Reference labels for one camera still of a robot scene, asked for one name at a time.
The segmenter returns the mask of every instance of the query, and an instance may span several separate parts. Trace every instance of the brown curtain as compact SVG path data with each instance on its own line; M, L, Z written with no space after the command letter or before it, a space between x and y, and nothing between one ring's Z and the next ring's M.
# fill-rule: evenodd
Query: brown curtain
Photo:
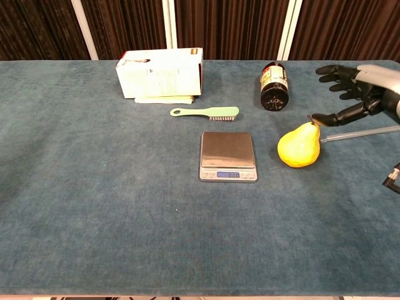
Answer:
M177 43L205 59L276 59L289 0L175 0Z
M166 48L162 0L82 0L99 59Z
M1 0L0 59L90 59L71 0Z
M400 60L400 0L303 0L289 59Z

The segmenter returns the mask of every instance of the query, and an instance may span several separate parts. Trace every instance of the table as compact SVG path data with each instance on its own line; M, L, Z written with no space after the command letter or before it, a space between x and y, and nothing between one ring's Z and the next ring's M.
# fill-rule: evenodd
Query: table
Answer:
M381 183L398 133L329 142L291 169L280 137L340 101L288 61L289 104L259 103L267 61L205 61L191 108L124 99L116 61L0 62L0 294L400 294L400 198ZM374 63L400 69L394 61ZM394 125L385 114L322 136ZM204 131L250 132L259 180L198 179Z

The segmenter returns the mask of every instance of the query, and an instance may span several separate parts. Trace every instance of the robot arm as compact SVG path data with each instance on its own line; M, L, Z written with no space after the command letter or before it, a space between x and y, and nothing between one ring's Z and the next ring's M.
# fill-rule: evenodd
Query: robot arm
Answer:
M332 92L344 91L340 99L357 99L359 103L336 114L313 114L311 118L325 126L340 126L368 115L385 111L400 123L400 72L374 65L357 68L340 65L324 66L316 70L322 83L336 82Z

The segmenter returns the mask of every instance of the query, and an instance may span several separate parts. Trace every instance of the brown glass bottle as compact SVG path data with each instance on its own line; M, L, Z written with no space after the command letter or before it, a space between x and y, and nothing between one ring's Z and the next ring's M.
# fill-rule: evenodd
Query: brown glass bottle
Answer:
M267 64L261 75L261 104L268 111L280 111L289 102L288 79L284 66Z

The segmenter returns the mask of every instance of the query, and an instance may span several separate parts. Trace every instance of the clear plastic tube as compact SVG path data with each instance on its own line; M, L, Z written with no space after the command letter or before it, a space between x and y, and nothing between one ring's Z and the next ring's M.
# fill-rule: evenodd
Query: clear plastic tube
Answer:
M339 139L356 138L358 136L368 136L370 134L391 133L393 131L400 131L400 125L376 128L376 129L369 129L369 130L362 130L362 131L355 131L355 132L349 132L349 133L333 134L331 136L326 136L324 139L321 139L321 143L337 141Z

